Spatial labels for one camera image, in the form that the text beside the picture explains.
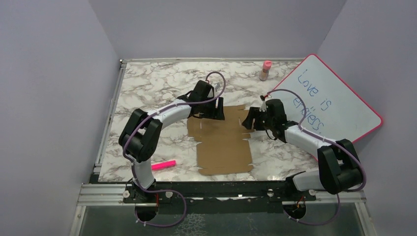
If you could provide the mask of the brown cardboard box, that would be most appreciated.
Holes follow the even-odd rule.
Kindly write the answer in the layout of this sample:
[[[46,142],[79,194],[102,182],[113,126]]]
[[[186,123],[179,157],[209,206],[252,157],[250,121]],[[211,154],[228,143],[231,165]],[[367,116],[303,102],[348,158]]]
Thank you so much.
[[[196,145],[199,173],[204,176],[247,173],[253,169],[250,133],[241,123],[247,117],[244,105],[224,107],[225,120],[191,117],[188,136]]]

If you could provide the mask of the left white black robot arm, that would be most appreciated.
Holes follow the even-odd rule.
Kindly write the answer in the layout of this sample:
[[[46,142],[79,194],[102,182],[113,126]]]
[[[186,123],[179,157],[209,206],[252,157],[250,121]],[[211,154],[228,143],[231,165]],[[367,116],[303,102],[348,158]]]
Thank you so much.
[[[120,137],[124,158],[132,166],[136,196],[143,202],[153,199],[155,178],[151,169],[161,131],[173,123],[202,115],[204,118],[224,120],[223,97],[207,81],[199,80],[193,90],[179,96],[170,104],[154,111],[136,109],[131,114]]]

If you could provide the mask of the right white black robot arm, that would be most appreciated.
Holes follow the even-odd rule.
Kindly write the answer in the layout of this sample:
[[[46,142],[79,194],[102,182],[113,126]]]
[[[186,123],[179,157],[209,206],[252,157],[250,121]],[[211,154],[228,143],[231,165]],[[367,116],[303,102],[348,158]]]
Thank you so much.
[[[292,144],[317,158],[318,170],[286,178],[289,183],[284,186],[284,195],[290,200],[296,200],[306,190],[327,191],[335,195],[361,190],[366,183],[351,141],[327,139],[304,129],[298,122],[288,120],[279,99],[265,101],[261,107],[250,107],[242,126],[266,131],[270,139]]]

